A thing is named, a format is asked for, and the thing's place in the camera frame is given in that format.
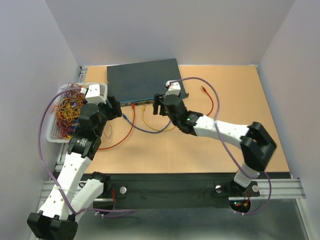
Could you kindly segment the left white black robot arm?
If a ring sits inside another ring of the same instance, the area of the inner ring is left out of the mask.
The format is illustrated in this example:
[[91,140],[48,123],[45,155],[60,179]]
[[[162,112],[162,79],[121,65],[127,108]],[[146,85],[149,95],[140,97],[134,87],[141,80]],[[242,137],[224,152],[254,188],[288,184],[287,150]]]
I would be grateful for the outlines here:
[[79,125],[68,143],[60,174],[38,212],[28,216],[27,224],[37,238],[74,239],[79,221],[91,210],[93,201],[111,193],[110,177],[100,172],[94,172],[84,187],[79,192],[76,190],[102,143],[107,121],[121,116],[121,104],[112,95],[106,102],[88,102],[81,107]]

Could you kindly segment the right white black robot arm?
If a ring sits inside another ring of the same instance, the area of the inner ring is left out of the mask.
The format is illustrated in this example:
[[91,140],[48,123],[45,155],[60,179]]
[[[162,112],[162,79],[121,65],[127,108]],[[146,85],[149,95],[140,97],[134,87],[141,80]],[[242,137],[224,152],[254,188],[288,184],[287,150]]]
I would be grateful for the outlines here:
[[167,116],[181,132],[196,137],[220,140],[238,167],[230,182],[231,192],[242,195],[248,186],[266,170],[277,144],[259,122],[250,125],[233,124],[187,110],[175,94],[155,94],[153,114]]

